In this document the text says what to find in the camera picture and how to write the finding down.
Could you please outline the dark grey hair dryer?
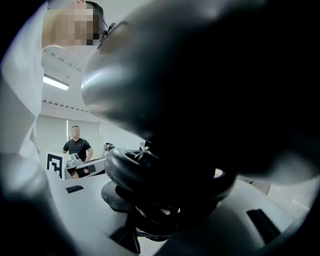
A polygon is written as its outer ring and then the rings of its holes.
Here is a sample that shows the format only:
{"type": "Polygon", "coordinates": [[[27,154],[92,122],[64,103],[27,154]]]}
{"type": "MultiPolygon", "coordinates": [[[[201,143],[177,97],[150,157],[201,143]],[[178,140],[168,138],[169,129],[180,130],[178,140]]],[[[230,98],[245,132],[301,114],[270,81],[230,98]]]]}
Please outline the dark grey hair dryer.
{"type": "Polygon", "coordinates": [[[320,0],[152,0],[83,76],[90,112],[146,141],[105,172],[139,235],[209,215],[237,176],[320,175],[320,0]]]}

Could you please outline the white ceiling light bar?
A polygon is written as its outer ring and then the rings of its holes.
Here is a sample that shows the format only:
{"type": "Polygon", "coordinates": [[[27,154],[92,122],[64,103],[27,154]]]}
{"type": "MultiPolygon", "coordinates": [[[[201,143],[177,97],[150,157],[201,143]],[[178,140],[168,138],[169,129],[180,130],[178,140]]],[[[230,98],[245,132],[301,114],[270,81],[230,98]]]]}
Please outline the white ceiling light bar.
{"type": "Polygon", "coordinates": [[[69,89],[69,85],[67,83],[57,80],[46,74],[43,76],[43,83],[64,91],[67,91],[69,89]]]}

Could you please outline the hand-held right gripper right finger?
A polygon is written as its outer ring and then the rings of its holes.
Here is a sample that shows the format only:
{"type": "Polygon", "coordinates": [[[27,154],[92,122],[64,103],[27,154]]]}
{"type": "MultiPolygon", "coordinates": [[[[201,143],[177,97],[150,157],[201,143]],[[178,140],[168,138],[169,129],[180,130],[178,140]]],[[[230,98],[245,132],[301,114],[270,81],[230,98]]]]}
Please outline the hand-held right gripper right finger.
{"type": "Polygon", "coordinates": [[[264,241],[249,211],[261,210],[283,233],[293,217],[256,187],[237,180],[229,196],[204,220],[181,224],[155,256],[270,256],[282,239],[264,241]]]}

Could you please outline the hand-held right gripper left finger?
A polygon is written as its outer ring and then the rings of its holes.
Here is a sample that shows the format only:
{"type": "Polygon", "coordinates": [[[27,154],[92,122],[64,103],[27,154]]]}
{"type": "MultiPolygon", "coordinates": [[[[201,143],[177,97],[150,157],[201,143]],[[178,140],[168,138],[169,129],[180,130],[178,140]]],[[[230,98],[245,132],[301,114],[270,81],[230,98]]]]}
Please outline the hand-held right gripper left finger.
{"type": "Polygon", "coordinates": [[[58,214],[79,256],[136,256],[110,237],[126,224],[128,214],[114,211],[102,198],[109,177],[96,175],[62,180],[46,171],[58,214]]]}

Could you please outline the person's white shirt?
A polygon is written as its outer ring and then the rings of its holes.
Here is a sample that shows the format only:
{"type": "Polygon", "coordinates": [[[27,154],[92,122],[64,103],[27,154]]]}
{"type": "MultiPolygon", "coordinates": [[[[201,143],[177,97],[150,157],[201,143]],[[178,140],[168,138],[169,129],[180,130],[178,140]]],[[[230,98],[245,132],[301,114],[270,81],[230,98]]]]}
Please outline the person's white shirt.
{"type": "Polygon", "coordinates": [[[36,120],[41,112],[44,69],[44,2],[19,30],[0,63],[0,153],[39,161],[36,120]]]}

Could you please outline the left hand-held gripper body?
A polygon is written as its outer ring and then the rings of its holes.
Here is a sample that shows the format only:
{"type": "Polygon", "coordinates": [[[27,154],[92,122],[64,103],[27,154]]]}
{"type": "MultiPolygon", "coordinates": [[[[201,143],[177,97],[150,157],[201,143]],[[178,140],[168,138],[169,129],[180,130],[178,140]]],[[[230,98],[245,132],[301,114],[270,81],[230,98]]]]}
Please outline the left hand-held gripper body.
{"type": "Polygon", "coordinates": [[[82,161],[76,153],[64,154],[46,151],[45,169],[56,172],[62,180],[71,179],[69,170],[74,171],[81,163],[82,161]]]}

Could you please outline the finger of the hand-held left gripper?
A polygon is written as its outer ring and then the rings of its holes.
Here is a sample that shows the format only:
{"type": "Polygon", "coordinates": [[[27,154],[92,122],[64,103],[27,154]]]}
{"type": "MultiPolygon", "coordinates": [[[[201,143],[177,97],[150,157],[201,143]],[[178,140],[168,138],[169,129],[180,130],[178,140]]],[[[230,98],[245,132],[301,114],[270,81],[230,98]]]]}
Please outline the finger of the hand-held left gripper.
{"type": "Polygon", "coordinates": [[[105,173],[105,157],[84,162],[79,169],[88,169],[88,175],[94,176],[105,173]]]}

